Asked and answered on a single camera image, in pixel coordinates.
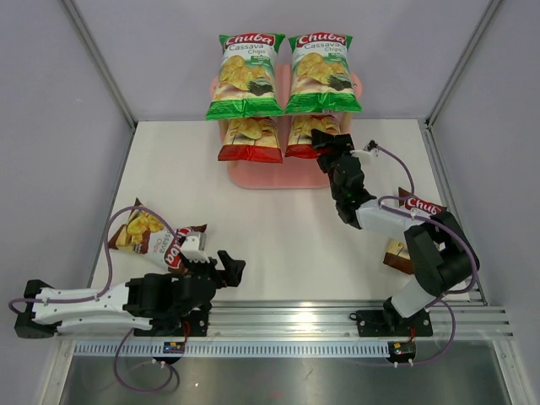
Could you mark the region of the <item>red Chuba chips bag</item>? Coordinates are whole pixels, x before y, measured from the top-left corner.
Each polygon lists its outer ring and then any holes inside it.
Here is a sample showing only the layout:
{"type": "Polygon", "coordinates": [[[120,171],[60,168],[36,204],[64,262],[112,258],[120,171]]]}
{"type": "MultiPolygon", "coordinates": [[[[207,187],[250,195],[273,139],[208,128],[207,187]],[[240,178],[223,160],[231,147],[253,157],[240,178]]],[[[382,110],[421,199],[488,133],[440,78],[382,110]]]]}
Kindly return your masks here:
{"type": "Polygon", "coordinates": [[[317,129],[332,135],[340,134],[339,122],[332,115],[308,115],[293,118],[285,157],[315,159],[311,131],[317,129]]]}
{"type": "Polygon", "coordinates": [[[281,164],[278,125],[271,117],[236,118],[228,121],[218,161],[281,164]]]}

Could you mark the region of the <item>green Chuba chips bag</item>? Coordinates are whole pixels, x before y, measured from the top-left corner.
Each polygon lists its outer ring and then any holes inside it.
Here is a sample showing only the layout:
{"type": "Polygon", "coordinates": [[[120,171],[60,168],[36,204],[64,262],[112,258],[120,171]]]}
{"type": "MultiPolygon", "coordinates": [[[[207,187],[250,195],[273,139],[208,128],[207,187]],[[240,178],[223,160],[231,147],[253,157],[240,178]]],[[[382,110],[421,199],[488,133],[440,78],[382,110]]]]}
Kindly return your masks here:
{"type": "Polygon", "coordinates": [[[289,38],[292,76],[286,113],[362,111],[348,65],[352,40],[326,31],[289,38]]]}
{"type": "Polygon", "coordinates": [[[221,35],[218,84],[206,114],[210,121],[281,116],[275,64],[283,34],[221,35]]]}

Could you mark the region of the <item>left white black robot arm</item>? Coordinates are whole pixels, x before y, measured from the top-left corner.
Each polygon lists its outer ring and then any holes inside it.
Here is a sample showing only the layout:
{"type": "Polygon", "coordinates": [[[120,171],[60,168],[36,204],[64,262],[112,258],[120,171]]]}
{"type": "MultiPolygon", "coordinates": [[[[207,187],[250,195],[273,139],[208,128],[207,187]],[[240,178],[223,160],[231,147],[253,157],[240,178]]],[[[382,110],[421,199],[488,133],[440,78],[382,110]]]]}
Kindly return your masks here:
{"type": "Polygon", "coordinates": [[[132,332],[137,337],[204,337],[212,300],[219,289],[240,285],[246,263],[219,251],[182,250],[183,274],[147,273],[108,288],[54,289],[30,280],[16,316],[19,338],[56,335],[106,335],[132,332]]]}

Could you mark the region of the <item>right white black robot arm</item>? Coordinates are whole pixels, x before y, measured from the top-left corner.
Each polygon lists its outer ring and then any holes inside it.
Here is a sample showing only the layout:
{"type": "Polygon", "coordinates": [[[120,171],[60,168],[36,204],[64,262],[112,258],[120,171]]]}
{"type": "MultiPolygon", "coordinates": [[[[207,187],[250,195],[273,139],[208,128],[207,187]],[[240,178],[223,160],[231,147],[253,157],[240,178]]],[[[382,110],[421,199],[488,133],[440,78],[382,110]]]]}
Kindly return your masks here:
{"type": "Polygon", "coordinates": [[[377,311],[377,330],[402,334],[443,296],[466,293],[476,284],[478,256],[452,213],[394,208],[392,196],[376,197],[365,188],[360,152],[350,135],[314,129],[311,137],[340,219],[355,229],[399,240],[408,249],[413,276],[377,311]]]}

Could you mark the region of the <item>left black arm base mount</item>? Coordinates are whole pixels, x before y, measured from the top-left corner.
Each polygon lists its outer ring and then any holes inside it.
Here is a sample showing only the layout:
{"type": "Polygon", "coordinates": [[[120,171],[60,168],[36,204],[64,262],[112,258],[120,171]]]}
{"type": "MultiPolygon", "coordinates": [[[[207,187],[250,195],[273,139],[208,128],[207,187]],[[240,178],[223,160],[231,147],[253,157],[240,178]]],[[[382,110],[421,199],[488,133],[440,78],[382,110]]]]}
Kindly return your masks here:
{"type": "Polygon", "coordinates": [[[133,334],[135,337],[144,338],[206,337],[208,316],[207,311],[193,310],[186,316],[169,316],[162,320],[151,320],[149,330],[136,329],[133,334]]]}

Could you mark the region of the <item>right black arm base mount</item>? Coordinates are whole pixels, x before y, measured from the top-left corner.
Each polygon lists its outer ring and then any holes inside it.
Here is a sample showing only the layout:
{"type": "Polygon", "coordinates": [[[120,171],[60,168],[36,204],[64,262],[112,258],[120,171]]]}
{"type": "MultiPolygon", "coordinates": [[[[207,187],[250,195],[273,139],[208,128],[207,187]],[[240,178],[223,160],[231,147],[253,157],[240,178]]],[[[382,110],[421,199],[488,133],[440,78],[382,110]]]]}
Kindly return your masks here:
{"type": "Polygon", "coordinates": [[[357,310],[348,315],[356,324],[361,338],[428,338],[433,336],[429,313],[421,310],[417,314],[402,318],[384,310],[357,310]]]}

